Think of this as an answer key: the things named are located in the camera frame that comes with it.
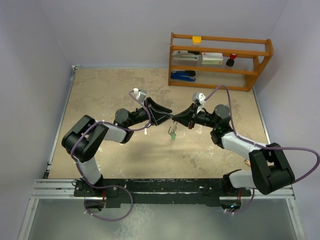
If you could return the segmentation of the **metal keyring with keys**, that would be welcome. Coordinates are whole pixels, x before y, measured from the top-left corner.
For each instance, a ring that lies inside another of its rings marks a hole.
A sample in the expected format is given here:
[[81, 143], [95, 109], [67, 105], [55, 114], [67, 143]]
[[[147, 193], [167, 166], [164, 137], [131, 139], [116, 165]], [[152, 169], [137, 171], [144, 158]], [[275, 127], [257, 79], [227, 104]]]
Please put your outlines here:
[[170, 125], [168, 129], [168, 134], [172, 137], [176, 135], [176, 130], [177, 130], [177, 122], [173, 121], [172, 124]]

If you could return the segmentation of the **green key tag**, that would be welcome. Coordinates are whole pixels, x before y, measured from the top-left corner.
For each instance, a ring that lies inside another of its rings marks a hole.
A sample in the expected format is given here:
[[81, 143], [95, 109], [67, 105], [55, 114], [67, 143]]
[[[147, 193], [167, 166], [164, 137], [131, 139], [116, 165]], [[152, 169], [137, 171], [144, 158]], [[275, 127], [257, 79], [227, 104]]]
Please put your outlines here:
[[174, 140], [177, 136], [177, 134], [175, 132], [171, 132], [170, 134], [170, 137]]

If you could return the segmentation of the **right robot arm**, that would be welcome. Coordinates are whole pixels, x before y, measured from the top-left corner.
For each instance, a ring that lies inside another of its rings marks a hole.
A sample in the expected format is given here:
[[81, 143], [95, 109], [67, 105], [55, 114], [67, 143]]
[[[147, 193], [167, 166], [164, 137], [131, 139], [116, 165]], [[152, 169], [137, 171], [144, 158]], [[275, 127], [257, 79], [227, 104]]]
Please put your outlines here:
[[284, 152], [273, 149], [279, 147], [277, 143], [265, 145], [236, 135], [230, 124], [230, 109], [226, 105], [219, 104], [209, 113], [198, 111], [193, 103], [172, 119], [188, 129], [193, 129], [195, 125], [211, 128], [210, 137], [216, 146], [250, 162], [250, 171], [236, 170], [226, 175], [229, 179], [222, 183], [222, 190], [228, 196], [235, 195], [240, 188], [257, 189], [268, 195], [296, 180]]

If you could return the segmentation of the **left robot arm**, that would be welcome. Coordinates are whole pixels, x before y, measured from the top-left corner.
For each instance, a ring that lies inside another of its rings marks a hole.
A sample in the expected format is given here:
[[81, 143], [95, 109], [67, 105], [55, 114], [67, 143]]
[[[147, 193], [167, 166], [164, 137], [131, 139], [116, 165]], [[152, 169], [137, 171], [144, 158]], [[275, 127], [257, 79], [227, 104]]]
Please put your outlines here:
[[73, 158], [81, 178], [86, 180], [85, 190], [91, 196], [103, 191], [103, 175], [98, 170], [95, 154], [103, 141], [127, 143], [134, 131], [129, 129], [140, 123], [158, 126], [173, 117], [173, 111], [147, 97], [141, 108], [128, 111], [120, 108], [115, 113], [113, 123], [98, 122], [84, 115], [62, 138], [61, 145]]

